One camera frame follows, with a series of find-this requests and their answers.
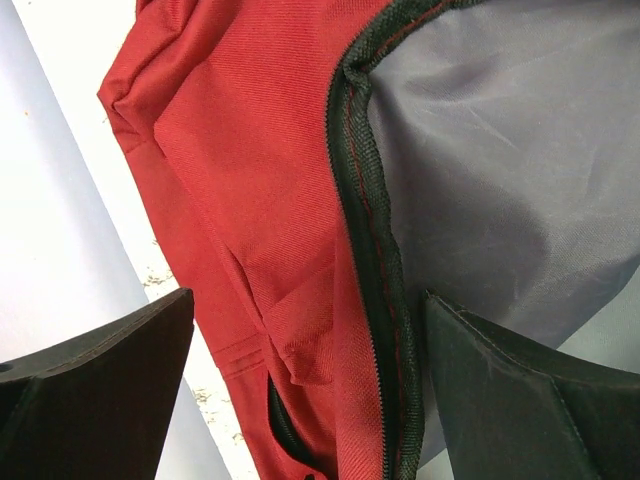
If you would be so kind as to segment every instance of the black trim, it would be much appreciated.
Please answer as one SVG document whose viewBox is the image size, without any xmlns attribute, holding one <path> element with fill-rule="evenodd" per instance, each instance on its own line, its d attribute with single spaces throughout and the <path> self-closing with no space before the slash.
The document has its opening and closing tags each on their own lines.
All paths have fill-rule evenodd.
<svg viewBox="0 0 640 480">
<path fill-rule="evenodd" d="M 396 0 L 356 38 L 334 73 L 326 131 L 331 168 L 347 221 L 380 389 L 385 480 L 416 477 L 424 406 L 418 320 L 404 294 L 402 263 L 391 233 L 390 200 L 367 117 L 368 74 L 411 32 L 447 10 L 479 0 Z"/>
<path fill-rule="evenodd" d="M 282 449 L 294 460 L 307 466 L 313 465 L 313 455 L 293 426 L 291 416 L 270 376 L 267 385 L 267 408 L 271 433 Z"/>
</svg>

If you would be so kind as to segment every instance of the zippered pocket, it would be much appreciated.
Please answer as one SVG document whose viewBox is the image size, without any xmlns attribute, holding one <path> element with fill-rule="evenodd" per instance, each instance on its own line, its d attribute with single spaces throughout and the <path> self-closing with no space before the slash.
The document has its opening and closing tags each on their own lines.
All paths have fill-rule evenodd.
<svg viewBox="0 0 640 480">
<path fill-rule="evenodd" d="M 271 376 L 269 376 L 267 383 L 267 402 L 269 427 L 271 428 L 273 437 L 291 458 L 312 467 L 314 463 L 313 455 L 294 428 L 291 417 L 284 406 L 280 394 L 276 390 Z M 313 480 L 313 476 L 310 475 L 305 478 L 305 480 Z"/>
</svg>

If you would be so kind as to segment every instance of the pocket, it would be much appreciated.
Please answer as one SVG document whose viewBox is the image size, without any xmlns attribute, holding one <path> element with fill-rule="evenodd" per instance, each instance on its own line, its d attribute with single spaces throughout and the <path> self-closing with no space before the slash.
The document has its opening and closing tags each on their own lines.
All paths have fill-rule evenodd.
<svg viewBox="0 0 640 480">
<path fill-rule="evenodd" d="M 269 337 L 295 385 L 333 381 L 333 288 L 332 263 L 264 316 Z"/>
<path fill-rule="evenodd" d="M 280 448 L 296 462 L 311 467 L 314 463 L 313 455 L 293 426 L 291 417 L 284 406 L 280 394 L 276 390 L 271 376 L 267 379 L 267 408 L 269 428 Z M 313 474 L 307 477 L 309 480 L 314 479 Z"/>
<path fill-rule="evenodd" d="M 233 408 L 242 428 L 258 475 L 264 480 L 327 480 L 315 468 L 297 460 L 274 434 L 269 384 L 271 378 L 264 363 L 254 364 L 224 376 Z"/>
</svg>

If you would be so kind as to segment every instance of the gray lining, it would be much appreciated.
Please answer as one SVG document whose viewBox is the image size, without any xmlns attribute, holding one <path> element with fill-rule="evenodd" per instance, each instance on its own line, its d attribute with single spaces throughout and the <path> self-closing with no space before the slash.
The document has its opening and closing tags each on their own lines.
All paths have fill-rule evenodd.
<svg viewBox="0 0 640 480">
<path fill-rule="evenodd" d="M 553 348 L 600 312 L 565 351 L 640 372 L 640 277 L 618 295 L 640 264 L 640 4 L 450 11 L 371 77 L 410 307 L 434 289 Z"/>
</svg>

